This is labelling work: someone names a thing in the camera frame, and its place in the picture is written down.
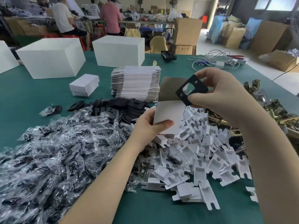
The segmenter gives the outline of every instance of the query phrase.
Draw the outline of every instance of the hand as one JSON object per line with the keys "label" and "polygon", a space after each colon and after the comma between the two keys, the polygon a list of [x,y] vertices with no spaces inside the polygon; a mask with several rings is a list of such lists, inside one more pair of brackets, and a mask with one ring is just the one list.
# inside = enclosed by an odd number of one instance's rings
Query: hand
{"label": "hand", "polygon": [[206,67],[195,75],[199,79],[204,78],[204,85],[212,87],[213,90],[190,94],[188,100],[194,105],[212,110],[234,127],[239,127],[245,115],[254,115],[263,110],[232,74],[218,68]]}
{"label": "hand", "polygon": [[165,120],[156,125],[152,125],[156,108],[150,108],[143,113],[137,120],[134,130],[129,140],[140,148],[141,152],[144,147],[149,144],[157,134],[168,129],[173,125],[172,120]]}

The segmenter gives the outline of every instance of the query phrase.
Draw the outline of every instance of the white box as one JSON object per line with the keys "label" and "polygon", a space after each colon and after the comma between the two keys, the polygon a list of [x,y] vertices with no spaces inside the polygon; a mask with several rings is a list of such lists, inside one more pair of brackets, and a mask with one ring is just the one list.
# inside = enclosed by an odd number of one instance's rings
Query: white box
{"label": "white box", "polygon": [[144,38],[104,36],[92,42],[99,66],[141,66],[144,61]]}
{"label": "white box", "polygon": [[17,66],[19,63],[5,41],[0,41],[0,74]]}
{"label": "white box", "polygon": [[75,77],[85,62],[79,38],[43,38],[17,54],[34,79]]}
{"label": "white box", "polygon": [[154,115],[154,125],[164,120],[172,120],[174,125],[160,134],[177,134],[185,110],[185,104],[176,91],[187,81],[185,78],[164,77],[161,82],[158,102]]}
{"label": "white box", "polygon": [[70,83],[70,89],[74,96],[89,97],[99,86],[99,76],[84,74]]}

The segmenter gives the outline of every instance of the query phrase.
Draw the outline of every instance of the floor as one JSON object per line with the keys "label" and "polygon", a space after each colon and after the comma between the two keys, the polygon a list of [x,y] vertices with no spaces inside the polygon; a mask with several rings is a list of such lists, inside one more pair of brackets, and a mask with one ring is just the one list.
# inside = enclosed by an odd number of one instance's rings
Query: floor
{"label": "floor", "polygon": [[[277,76],[283,73],[283,71],[272,68],[268,66],[266,63],[259,60],[256,54],[250,52],[250,50],[227,49],[223,45],[211,44],[209,41],[206,41],[207,31],[207,29],[201,30],[196,48],[197,55],[207,54],[209,51],[213,49],[219,49],[221,51],[229,50],[231,55],[243,55],[249,58],[249,60],[246,63],[271,80],[275,79]],[[275,82],[283,88],[285,88],[286,90],[288,90],[289,92],[291,92],[292,94],[297,95],[299,93],[299,72],[288,72],[277,78]]]}

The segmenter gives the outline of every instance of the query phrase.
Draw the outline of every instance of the woman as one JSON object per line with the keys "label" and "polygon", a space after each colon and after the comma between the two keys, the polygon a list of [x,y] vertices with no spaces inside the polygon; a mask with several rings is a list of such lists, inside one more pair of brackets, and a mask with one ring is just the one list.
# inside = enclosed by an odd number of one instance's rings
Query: woman
{"label": "woman", "polygon": [[107,0],[100,12],[101,20],[106,20],[106,33],[108,35],[120,35],[118,21],[122,21],[121,13],[114,4],[117,0]]}
{"label": "woman", "polygon": [[[242,132],[265,223],[298,223],[299,158],[284,132],[230,73],[207,67],[196,76],[214,90],[191,94],[189,101],[211,109]],[[173,125],[166,120],[153,126],[154,113],[151,108],[140,116],[128,141],[60,224],[112,223],[138,154]]]}

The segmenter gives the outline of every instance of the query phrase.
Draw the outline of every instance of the pink shirt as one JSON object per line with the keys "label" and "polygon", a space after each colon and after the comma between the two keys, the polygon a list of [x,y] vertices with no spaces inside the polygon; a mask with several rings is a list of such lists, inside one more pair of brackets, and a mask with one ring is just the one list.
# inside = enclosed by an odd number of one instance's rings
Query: pink shirt
{"label": "pink shirt", "polygon": [[107,2],[102,6],[100,14],[101,19],[106,20],[106,32],[118,34],[120,32],[118,19],[121,19],[118,7],[112,2]]}

